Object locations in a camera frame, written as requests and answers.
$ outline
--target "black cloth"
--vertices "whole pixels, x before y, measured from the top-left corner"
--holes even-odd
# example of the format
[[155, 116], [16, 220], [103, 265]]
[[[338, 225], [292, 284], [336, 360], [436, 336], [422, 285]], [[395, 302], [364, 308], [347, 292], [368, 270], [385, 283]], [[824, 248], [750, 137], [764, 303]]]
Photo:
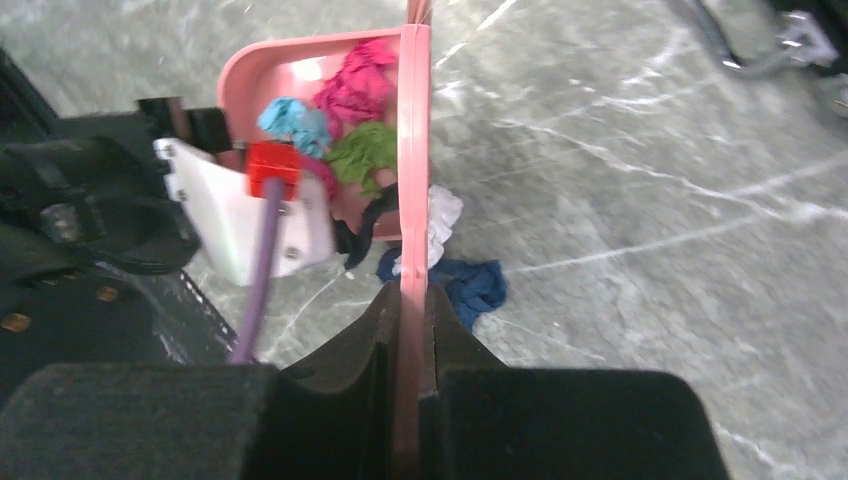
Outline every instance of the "black cloth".
[[380, 195], [365, 207], [358, 233], [353, 233], [344, 220], [335, 220], [337, 251], [347, 255], [345, 270], [354, 269], [365, 260], [371, 250], [374, 224], [384, 213], [397, 211], [399, 204], [398, 184], [395, 183], [380, 190]]

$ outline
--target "white bracket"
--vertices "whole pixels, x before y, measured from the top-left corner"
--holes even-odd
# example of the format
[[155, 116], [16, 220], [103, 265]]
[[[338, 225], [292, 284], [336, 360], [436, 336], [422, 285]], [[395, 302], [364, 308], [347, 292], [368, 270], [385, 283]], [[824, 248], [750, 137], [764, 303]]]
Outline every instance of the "white bracket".
[[[168, 195], [182, 202], [212, 268], [236, 285], [249, 285], [265, 200], [247, 193], [247, 175], [218, 165], [211, 154], [182, 140], [161, 138], [153, 149], [170, 163]], [[327, 192], [310, 172], [302, 172], [297, 198], [283, 202], [280, 215], [273, 277], [291, 275], [336, 252]]]

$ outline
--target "pink cloth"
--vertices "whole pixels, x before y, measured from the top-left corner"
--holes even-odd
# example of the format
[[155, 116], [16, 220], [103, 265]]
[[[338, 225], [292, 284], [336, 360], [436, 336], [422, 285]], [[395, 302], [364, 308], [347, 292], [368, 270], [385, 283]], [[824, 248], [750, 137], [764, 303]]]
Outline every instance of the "pink cloth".
[[330, 166], [317, 158], [312, 158], [307, 155], [300, 156], [300, 166], [303, 167], [304, 170], [312, 172], [313, 175], [324, 182], [324, 187], [327, 189], [327, 200], [332, 202], [339, 191], [339, 184], [336, 182], [336, 176], [333, 174], [333, 170]]
[[397, 54], [383, 38], [366, 40], [347, 54], [341, 70], [312, 98], [327, 115], [333, 138], [341, 137], [345, 123], [382, 120], [386, 100], [396, 90], [384, 70], [397, 62]]

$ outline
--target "pink basket handle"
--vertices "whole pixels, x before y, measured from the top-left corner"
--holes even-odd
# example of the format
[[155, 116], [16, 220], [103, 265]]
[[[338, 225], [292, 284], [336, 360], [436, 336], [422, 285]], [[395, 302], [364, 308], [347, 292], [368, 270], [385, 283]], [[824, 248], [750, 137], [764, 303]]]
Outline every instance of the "pink basket handle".
[[395, 373], [394, 458], [418, 459], [418, 392], [423, 373], [430, 189], [430, 27], [405, 25], [398, 68], [398, 190], [401, 318]]
[[433, 20], [433, 5], [430, 0], [408, 0], [406, 3], [406, 23], [430, 25]]

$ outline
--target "metal screw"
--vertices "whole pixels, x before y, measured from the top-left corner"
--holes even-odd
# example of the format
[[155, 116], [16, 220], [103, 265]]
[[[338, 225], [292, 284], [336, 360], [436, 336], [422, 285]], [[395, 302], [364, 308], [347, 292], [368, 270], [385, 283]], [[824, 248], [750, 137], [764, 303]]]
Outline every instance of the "metal screw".
[[118, 298], [118, 291], [113, 287], [102, 287], [97, 290], [97, 299], [101, 302], [114, 302]]
[[837, 75], [821, 80], [819, 98], [828, 108], [842, 118], [848, 118], [848, 75]]
[[10, 313], [3, 317], [3, 321], [0, 322], [0, 327], [12, 332], [12, 333], [21, 333], [27, 328], [29, 328], [32, 323], [32, 319], [27, 317], [26, 315], [21, 315], [20, 313]]

